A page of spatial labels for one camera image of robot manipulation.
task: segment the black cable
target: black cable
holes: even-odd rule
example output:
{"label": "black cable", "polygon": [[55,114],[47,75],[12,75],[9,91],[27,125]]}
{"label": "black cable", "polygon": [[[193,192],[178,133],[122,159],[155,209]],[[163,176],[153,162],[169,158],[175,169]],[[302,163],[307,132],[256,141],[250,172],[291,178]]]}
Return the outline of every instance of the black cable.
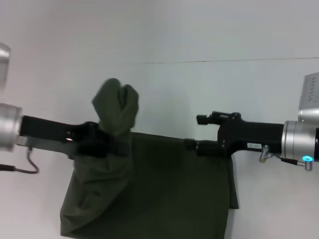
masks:
{"label": "black cable", "polygon": [[30,159],[31,153],[32,153],[32,148],[29,148],[27,150],[27,153],[26,153],[26,158],[29,161],[29,163],[35,168],[35,171],[28,171],[28,170],[23,170],[23,169],[18,169],[18,168],[15,168],[14,171],[20,172],[20,173],[28,173],[28,174],[36,174],[36,173],[40,172],[38,166],[36,166],[35,163],[33,163],[32,160]]}

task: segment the dark green cloth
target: dark green cloth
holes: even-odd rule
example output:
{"label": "dark green cloth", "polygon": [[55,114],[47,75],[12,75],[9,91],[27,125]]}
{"label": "dark green cloth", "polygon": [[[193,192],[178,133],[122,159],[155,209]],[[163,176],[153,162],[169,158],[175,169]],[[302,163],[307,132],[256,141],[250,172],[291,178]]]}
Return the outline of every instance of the dark green cloth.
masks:
{"label": "dark green cloth", "polygon": [[[130,142],[129,128],[119,127],[134,124],[120,125],[109,119],[121,114],[110,108],[124,102],[122,111],[135,109],[126,114],[134,122],[137,93],[119,83],[113,87],[116,80],[111,82],[96,96],[99,104],[93,103],[102,128],[120,132],[116,136]],[[182,139],[142,133],[132,133],[131,138],[131,158],[75,158],[61,209],[61,235],[77,239],[224,238],[228,209],[238,208],[232,160],[197,157],[184,149]]]}

